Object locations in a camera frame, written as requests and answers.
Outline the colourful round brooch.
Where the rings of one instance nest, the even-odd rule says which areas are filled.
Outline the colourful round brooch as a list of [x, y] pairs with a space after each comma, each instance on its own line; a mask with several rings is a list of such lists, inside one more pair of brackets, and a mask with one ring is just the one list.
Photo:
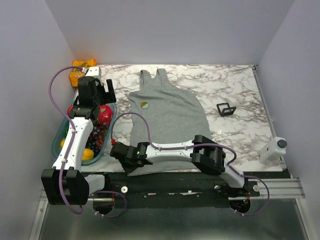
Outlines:
[[142, 102], [142, 103], [140, 104], [140, 107], [145, 110], [145, 109], [147, 109], [147, 108], [149, 107], [149, 104], [144, 101], [144, 102]]

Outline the grey tank top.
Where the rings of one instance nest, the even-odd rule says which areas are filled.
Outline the grey tank top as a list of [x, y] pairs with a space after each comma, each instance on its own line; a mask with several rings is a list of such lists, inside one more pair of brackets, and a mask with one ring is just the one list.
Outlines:
[[[139, 90], [129, 94], [133, 128], [130, 145], [149, 140], [156, 144], [176, 144], [193, 140], [196, 135], [212, 138], [205, 110], [196, 95], [173, 85], [163, 68], [152, 77], [140, 71]], [[147, 109], [141, 103], [147, 102]]]

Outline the black brooch display box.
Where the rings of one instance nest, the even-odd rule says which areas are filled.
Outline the black brooch display box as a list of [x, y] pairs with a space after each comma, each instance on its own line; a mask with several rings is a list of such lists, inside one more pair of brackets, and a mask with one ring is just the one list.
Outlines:
[[219, 103], [216, 105], [218, 113], [221, 117], [231, 116], [236, 111], [236, 106], [230, 106], [228, 102]]

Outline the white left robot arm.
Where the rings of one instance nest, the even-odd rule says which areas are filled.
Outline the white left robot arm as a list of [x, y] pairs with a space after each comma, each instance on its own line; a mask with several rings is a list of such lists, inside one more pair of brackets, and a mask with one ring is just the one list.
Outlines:
[[81, 173], [82, 158], [101, 105], [116, 102], [111, 79], [106, 86], [97, 77], [79, 79], [78, 96], [66, 114], [68, 132], [62, 150], [50, 169], [43, 170], [41, 181], [51, 205], [84, 205], [91, 194], [104, 198], [111, 185], [103, 174]]

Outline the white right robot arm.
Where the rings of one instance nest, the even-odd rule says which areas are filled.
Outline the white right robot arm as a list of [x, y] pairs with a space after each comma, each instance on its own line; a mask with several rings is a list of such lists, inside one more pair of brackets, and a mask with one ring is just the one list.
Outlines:
[[234, 195], [241, 196], [247, 192], [248, 184], [243, 174], [226, 162], [224, 149], [234, 152], [203, 135], [196, 135], [193, 140], [170, 144], [139, 142], [132, 146], [113, 141], [110, 156], [120, 162], [127, 174], [160, 163], [191, 163], [203, 174], [221, 177]]

